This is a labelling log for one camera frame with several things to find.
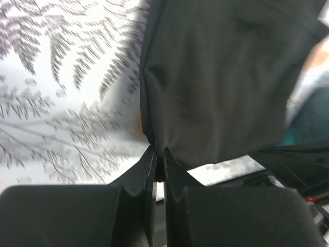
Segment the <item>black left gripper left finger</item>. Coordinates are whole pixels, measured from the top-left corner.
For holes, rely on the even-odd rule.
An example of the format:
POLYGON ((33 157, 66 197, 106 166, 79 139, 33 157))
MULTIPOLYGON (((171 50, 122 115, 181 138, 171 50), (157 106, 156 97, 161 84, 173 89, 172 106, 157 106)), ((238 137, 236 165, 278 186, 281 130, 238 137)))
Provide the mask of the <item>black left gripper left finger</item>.
POLYGON ((152 246, 157 156, 107 185, 26 185, 1 194, 1 246, 152 246))

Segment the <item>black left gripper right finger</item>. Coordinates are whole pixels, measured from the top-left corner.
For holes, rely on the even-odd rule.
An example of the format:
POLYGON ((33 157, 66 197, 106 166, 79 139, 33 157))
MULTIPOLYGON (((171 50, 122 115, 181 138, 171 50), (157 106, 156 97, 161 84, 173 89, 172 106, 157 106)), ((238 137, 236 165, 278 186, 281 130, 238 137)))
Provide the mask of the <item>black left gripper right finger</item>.
POLYGON ((168 246, 324 246, 290 188, 204 186, 163 154, 168 246))

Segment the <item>black t shirt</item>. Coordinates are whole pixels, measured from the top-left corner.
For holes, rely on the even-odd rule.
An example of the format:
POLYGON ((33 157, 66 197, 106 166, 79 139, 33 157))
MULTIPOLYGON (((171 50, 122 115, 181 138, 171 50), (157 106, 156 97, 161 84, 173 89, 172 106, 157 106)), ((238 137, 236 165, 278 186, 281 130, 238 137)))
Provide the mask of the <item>black t shirt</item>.
POLYGON ((275 145, 325 1, 151 1, 140 56, 142 128, 185 169, 275 145))

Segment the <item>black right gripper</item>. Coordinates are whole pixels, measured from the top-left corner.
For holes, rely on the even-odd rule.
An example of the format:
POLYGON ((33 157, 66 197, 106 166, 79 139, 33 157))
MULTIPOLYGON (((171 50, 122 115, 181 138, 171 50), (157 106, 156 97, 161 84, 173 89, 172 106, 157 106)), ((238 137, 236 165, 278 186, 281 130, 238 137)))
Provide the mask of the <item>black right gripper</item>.
POLYGON ((328 140, 272 147, 254 152, 250 157, 303 197, 328 199, 328 140))

